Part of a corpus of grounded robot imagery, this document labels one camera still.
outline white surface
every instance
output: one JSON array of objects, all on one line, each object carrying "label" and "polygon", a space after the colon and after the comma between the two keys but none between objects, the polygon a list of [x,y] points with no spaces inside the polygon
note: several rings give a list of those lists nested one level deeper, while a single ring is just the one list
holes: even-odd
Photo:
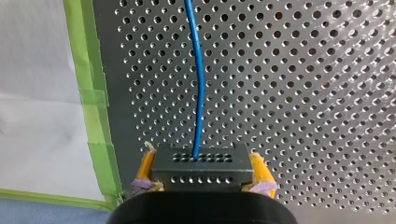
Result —
[{"label": "white surface", "polygon": [[0,189],[104,200],[62,0],[0,0]]}]

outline green tape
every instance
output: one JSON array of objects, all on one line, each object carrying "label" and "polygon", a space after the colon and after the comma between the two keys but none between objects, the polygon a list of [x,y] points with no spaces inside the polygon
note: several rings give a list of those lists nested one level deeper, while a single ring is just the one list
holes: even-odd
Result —
[{"label": "green tape", "polygon": [[92,0],[64,0],[93,168],[107,207],[121,202],[120,175],[108,125],[106,79],[102,71]]},{"label": "green tape", "polygon": [[114,209],[112,204],[108,202],[52,194],[33,193],[13,189],[0,189],[0,197],[4,199],[24,200],[29,202],[56,203],[69,206],[93,208],[102,211],[112,211]]},{"label": "green tape", "polygon": [[106,106],[107,104],[104,91],[79,89],[79,95],[84,105]]}]

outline black object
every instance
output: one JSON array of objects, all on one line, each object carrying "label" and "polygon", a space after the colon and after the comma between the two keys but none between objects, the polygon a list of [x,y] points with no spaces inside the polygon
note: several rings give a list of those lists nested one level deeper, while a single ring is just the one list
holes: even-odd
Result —
[{"label": "black object", "polygon": [[297,224],[269,197],[249,192],[149,192],[118,207],[108,224],[265,223]]},{"label": "black object", "polygon": [[160,144],[151,179],[163,183],[166,191],[239,191],[253,181],[253,168],[243,144],[201,148],[198,158],[191,157],[190,149]]}]

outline blue wire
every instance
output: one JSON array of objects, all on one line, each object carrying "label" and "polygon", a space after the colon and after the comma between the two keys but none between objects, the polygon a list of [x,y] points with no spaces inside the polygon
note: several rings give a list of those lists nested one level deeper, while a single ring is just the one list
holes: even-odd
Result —
[{"label": "blue wire", "polygon": [[197,79],[198,79],[198,99],[196,108],[196,126],[195,126],[195,136],[194,136],[194,146],[192,149],[192,156],[197,158],[199,155],[199,149],[201,144],[201,134],[202,134],[202,114],[204,111],[204,99],[205,99],[205,74],[204,74],[204,64],[201,52],[201,46],[199,41],[199,36],[197,32],[197,24],[194,17],[194,9],[191,0],[184,0],[186,6],[187,18],[190,23],[192,45],[195,53],[195,64],[197,67]]}]

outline perforated metal block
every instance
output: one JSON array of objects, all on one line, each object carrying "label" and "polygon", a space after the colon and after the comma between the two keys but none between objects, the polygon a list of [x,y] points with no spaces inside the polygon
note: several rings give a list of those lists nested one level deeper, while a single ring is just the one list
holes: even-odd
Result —
[{"label": "perforated metal block", "polygon": [[[334,221],[359,211],[363,223],[387,223],[382,214],[396,209],[394,1],[193,3],[205,54],[203,147],[258,150],[295,214]],[[191,147],[190,29],[180,0],[96,1],[95,13],[128,184],[143,141]]]},{"label": "perforated metal block", "polygon": [[240,190],[253,181],[249,152],[242,144],[201,148],[199,158],[192,158],[190,149],[160,144],[151,172],[165,190]]}]

